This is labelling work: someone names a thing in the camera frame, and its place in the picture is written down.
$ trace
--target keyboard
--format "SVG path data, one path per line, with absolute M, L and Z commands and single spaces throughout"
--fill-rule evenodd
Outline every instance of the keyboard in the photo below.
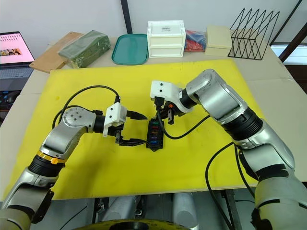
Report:
M 0 79 L 28 78 L 32 68 L 0 69 Z

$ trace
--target green tray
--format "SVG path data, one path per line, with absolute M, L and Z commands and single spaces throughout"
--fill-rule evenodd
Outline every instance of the green tray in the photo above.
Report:
M 141 65 L 148 59 L 146 34 L 125 34 L 117 39 L 112 60 L 118 65 Z

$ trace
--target gray floor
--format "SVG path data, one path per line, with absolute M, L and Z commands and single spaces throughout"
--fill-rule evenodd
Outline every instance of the gray floor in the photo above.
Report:
M 216 196 L 223 205 L 225 212 L 227 212 L 226 204 L 224 199 L 221 198 L 220 193 L 217 193 Z M 209 192 L 196 192 L 193 193 L 193 197 L 201 230 L 227 229 L 224 220 L 220 216 L 210 197 Z M 252 200 L 252 197 L 248 193 L 247 189 L 236 189 L 235 199 Z M 87 206 L 87 202 L 87 199 L 53 201 L 44 220 L 38 224 L 32 224 L 31 230 L 58 230 L 75 213 Z M 250 223 L 250 214 L 254 209 L 254 204 L 251 202 L 242 201 L 237 202 L 236 206 L 240 215 L 242 229 L 253 230 L 254 228 Z M 172 200 L 170 194 L 148 196 L 145 215 L 146 218 L 171 221 L 171 212 Z M 88 221 L 88 210 L 85 209 L 78 216 L 72 219 L 63 228 L 63 230 L 70 230 L 84 226 L 86 223 L 88 223 Z

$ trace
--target white wall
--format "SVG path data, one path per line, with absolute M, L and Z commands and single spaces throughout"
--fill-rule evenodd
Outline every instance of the white wall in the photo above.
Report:
M 0 0 L 0 32 L 20 31 L 37 58 L 69 31 L 127 33 L 120 0 Z
M 303 0 L 292 15 L 287 25 L 279 34 L 277 42 L 291 41 L 300 29 L 307 23 L 307 0 Z
M 134 33 L 146 33 L 148 20 L 183 19 L 185 27 L 231 26 L 243 7 L 280 11 L 276 34 L 297 0 L 128 0 Z M 290 42 L 306 23 L 303 0 L 277 42 Z M 0 32 L 20 31 L 35 57 L 69 31 L 126 33 L 120 0 L 0 0 Z
M 149 20 L 184 20 L 186 29 L 206 31 L 207 25 L 231 26 L 245 7 L 280 11 L 273 38 L 297 0 L 129 0 L 129 11 L 134 33 L 147 33 Z M 288 22 L 276 42 L 290 42 L 306 23 L 307 0 L 303 0 L 293 19 Z

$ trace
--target beige box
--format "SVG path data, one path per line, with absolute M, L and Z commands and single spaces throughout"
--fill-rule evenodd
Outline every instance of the beige box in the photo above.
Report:
M 227 26 L 209 25 L 207 27 L 206 55 L 228 56 L 232 47 L 230 30 Z

